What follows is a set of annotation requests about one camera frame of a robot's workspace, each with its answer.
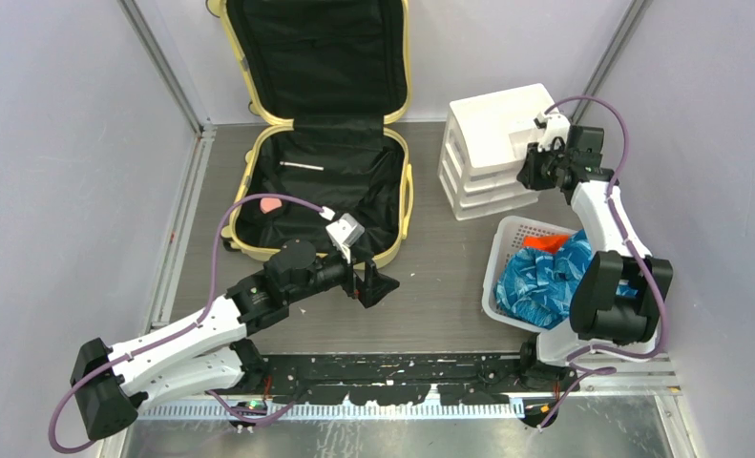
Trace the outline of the white divided organizer tray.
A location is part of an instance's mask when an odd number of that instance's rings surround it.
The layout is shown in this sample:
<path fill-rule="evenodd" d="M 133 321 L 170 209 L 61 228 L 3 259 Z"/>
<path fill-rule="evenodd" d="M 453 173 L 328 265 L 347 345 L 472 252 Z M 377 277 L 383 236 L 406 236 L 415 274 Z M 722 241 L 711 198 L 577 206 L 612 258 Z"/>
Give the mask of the white divided organizer tray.
<path fill-rule="evenodd" d="M 478 219 L 534 204 L 540 193 L 517 179 L 535 116 L 554 100 L 541 83 L 454 100 L 437 175 L 457 220 Z"/>

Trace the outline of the white perforated plastic basket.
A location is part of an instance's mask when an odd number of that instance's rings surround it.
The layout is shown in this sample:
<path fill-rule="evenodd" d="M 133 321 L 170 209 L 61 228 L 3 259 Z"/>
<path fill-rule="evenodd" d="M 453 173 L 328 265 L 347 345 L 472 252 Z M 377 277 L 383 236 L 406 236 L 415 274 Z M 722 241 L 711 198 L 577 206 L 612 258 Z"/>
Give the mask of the white perforated plastic basket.
<path fill-rule="evenodd" d="M 565 322 L 593 251 L 582 230 L 523 217 L 498 224 L 481 307 L 491 319 L 540 333 Z"/>

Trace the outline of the orange garment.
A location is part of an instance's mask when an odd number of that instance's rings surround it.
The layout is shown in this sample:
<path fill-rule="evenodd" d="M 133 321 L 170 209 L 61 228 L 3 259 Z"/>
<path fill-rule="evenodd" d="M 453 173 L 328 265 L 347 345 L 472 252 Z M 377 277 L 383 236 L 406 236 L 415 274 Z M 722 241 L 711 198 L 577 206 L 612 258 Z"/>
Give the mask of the orange garment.
<path fill-rule="evenodd" d="M 527 236 L 523 239 L 521 247 L 555 254 L 570 238 L 571 235 Z"/>

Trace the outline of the blue patterned garment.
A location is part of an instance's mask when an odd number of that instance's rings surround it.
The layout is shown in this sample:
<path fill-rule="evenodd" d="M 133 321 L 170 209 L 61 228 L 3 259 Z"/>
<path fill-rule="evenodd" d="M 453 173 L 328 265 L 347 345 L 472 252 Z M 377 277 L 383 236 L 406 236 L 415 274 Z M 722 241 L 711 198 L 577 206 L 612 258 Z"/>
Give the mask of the blue patterned garment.
<path fill-rule="evenodd" d="M 524 323 L 554 328 L 569 318 L 571 301 L 593 256 L 583 230 L 555 254 L 521 247 L 493 287 L 498 308 Z"/>

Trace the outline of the clear bottle pink cap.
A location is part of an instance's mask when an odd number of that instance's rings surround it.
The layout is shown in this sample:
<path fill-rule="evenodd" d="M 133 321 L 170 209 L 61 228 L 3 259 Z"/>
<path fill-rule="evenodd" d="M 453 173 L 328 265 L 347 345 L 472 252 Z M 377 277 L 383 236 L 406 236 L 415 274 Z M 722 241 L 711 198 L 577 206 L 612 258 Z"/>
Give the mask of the clear bottle pink cap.
<path fill-rule="evenodd" d="M 276 217 L 285 210 L 285 205 L 280 198 L 261 198 L 259 200 L 259 208 L 263 215 Z"/>

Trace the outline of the yellow hard-shell suitcase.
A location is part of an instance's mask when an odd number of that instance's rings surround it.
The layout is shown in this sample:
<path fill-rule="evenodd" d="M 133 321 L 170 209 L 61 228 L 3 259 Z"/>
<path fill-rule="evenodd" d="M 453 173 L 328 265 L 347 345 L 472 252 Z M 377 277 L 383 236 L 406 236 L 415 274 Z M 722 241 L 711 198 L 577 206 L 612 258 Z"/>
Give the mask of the yellow hard-shell suitcase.
<path fill-rule="evenodd" d="M 411 98 L 405 1 L 211 1 L 265 129 L 246 153 L 224 247 L 267 260 L 289 239 L 333 250 L 314 206 L 350 213 L 378 266 L 409 232 L 409 146 L 391 129 Z M 325 167 L 284 167 L 280 161 Z M 261 198 L 285 210 L 263 215 Z"/>

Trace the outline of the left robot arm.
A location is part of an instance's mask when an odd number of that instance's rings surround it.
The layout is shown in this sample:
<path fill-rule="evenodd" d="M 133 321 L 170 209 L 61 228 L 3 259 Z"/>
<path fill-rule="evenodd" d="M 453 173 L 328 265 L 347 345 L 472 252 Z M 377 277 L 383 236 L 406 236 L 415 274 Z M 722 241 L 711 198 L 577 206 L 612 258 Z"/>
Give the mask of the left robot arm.
<path fill-rule="evenodd" d="M 369 308 L 399 287 L 374 260 L 363 265 L 357 273 L 342 254 L 320 257 L 310 242 L 290 240 L 199 312 L 123 343 L 84 343 L 71 386 L 88 439 L 110 437 L 142 411 L 200 391 L 259 391 L 265 369 L 249 338 L 286 319 L 291 304 L 341 288 Z"/>

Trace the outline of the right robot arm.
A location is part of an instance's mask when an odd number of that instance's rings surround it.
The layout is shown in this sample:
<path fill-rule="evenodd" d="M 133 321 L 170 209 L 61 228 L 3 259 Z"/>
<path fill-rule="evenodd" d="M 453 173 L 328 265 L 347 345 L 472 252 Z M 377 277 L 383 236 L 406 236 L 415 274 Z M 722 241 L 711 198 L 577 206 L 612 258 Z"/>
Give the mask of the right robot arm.
<path fill-rule="evenodd" d="M 530 390 L 576 379 L 572 364 L 591 354 L 641 363 L 661 353 L 673 267 L 636 235 L 621 203 L 619 177 L 601 165 L 603 139 L 600 128 L 537 121 L 517 174 L 529 190 L 563 194 L 593 254 L 567 320 L 521 346 L 517 377 Z"/>

